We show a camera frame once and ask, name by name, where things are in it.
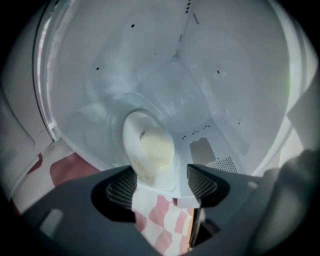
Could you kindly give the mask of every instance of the pink fabric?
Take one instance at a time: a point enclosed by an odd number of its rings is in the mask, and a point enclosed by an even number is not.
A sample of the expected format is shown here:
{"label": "pink fabric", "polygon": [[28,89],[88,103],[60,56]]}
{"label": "pink fabric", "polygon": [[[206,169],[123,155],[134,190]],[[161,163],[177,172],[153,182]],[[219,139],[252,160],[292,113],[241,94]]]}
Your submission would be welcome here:
{"label": "pink fabric", "polygon": [[149,214],[149,219],[158,224],[159,226],[164,226],[164,219],[169,210],[170,202],[162,195],[158,195],[156,206]]}
{"label": "pink fabric", "polygon": [[178,220],[176,221],[174,232],[178,234],[182,234],[182,231],[184,230],[185,222],[187,219],[187,214],[185,212],[180,212],[180,215],[178,217]]}
{"label": "pink fabric", "polygon": [[161,235],[157,238],[154,247],[160,254],[164,255],[171,243],[172,234],[166,230],[163,230]]}
{"label": "pink fabric", "polygon": [[139,232],[142,232],[147,226],[147,218],[140,214],[139,212],[135,212],[135,226]]}
{"label": "pink fabric", "polygon": [[182,236],[181,241],[180,241],[180,254],[185,254],[186,248],[189,248],[189,240],[190,238],[187,236]]}
{"label": "pink fabric", "polygon": [[195,209],[187,209],[187,211],[188,211],[188,213],[189,213],[190,215],[194,215],[194,210],[195,210]]}
{"label": "pink fabric", "polygon": [[50,175],[55,186],[97,173],[100,173],[100,171],[76,153],[68,155],[50,167]]}
{"label": "pink fabric", "polygon": [[40,166],[42,165],[42,161],[43,161],[43,159],[42,159],[42,154],[41,154],[41,153],[38,154],[38,158],[39,158],[38,162],[35,163],[35,165],[28,171],[27,174],[30,174],[30,173],[32,173],[33,171],[35,171],[36,169],[39,169],[39,168],[40,168]]}

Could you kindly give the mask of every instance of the mesh vent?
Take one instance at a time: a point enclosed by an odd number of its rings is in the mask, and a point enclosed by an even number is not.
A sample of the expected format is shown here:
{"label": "mesh vent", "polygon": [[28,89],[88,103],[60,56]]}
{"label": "mesh vent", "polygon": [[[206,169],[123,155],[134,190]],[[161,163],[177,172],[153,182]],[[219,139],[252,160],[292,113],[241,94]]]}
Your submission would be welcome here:
{"label": "mesh vent", "polygon": [[188,169],[187,175],[188,185],[197,199],[208,196],[218,188],[217,183],[193,169]]}
{"label": "mesh vent", "polygon": [[225,171],[225,172],[237,173],[237,169],[234,165],[234,162],[232,162],[230,156],[219,161],[219,162],[210,163],[210,164],[208,164],[208,167],[215,168],[215,169]]}
{"label": "mesh vent", "polygon": [[130,171],[106,188],[106,196],[110,201],[131,210],[132,197],[136,187],[137,175],[134,171]]}

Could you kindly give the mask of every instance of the white plastic panel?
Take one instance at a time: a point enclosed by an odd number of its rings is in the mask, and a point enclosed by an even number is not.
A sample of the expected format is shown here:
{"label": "white plastic panel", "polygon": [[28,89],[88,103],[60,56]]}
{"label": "white plastic panel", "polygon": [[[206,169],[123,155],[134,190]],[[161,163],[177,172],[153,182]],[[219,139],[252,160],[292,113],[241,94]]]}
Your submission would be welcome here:
{"label": "white plastic panel", "polygon": [[[288,111],[298,101],[302,94],[304,87],[304,76],[308,72],[308,67],[307,71],[303,68],[306,67],[306,60],[305,55],[303,54],[302,31],[300,30],[299,26],[297,26],[297,22],[290,18],[289,14],[278,2],[269,0],[269,3],[277,14],[282,25],[288,48],[290,81],[288,102],[285,110],[285,115],[287,115]],[[275,154],[280,150],[281,147],[283,147],[284,141],[290,134],[291,127],[291,122],[289,121],[288,117],[285,116],[282,120],[280,128],[278,129],[272,146],[269,148],[269,151],[263,160],[252,173],[253,176],[262,176],[264,171],[267,170],[267,167],[273,166],[276,163],[274,161],[275,158],[277,159]]]}
{"label": "white plastic panel", "polygon": [[175,55],[187,18],[181,0],[81,0],[58,53],[56,121],[143,82]]}
{"label": "white plastic panel", "polygon": [[265,1],[200,0],[192,14],[177,56],[250,174],[273,144],[288,102],[283,28]]}
{"label": "white plastic panel", "polygon": [[177,58],[152,74],[138,91],[159,109],[172,133],[186,132],[209,118],[202,93]]}
{"label": "white plastic panel", "polygon": [[1,70],[0,184],[7,199],[37,155],[53,142],[38,107],[33,76],[34,42],[43,8],[16,38]]}

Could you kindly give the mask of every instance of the pink and white fabric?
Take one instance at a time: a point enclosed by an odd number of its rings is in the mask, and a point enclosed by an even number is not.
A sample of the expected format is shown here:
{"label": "pink and white fabric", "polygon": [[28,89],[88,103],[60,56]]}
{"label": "pink and white fabric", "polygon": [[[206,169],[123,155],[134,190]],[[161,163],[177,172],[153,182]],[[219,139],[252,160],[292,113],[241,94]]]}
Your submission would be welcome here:
{"label": "pink and white fabric", "polygon": [[[21,214],[59,184],[99,172],[59,140],[39,154],[10,203]],[[178,208],[172,198],[139,188],[132,198],[132,210],[137,229],[160,254],[187,252],[193,209]]]}

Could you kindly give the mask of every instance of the black mesh grille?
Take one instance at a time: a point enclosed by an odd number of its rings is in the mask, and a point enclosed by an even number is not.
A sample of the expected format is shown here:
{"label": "black mesh grille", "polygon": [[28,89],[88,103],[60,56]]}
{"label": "black mesh grille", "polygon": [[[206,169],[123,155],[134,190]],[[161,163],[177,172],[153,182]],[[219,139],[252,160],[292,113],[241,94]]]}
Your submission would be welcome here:
{"label": "black mesh grille", "polygon": [[187,175],[188,185],[197,199],[208,196],[209,194],[215,192],[218,188],[217,183],[215,183],[213,180],[191,168],[188,169]]}
{"label": "black mesh grille", "polygon": [[132,207],[132,197],[137,187],[137,175],[132,170],[106,188],[108,199],[123,208]]}

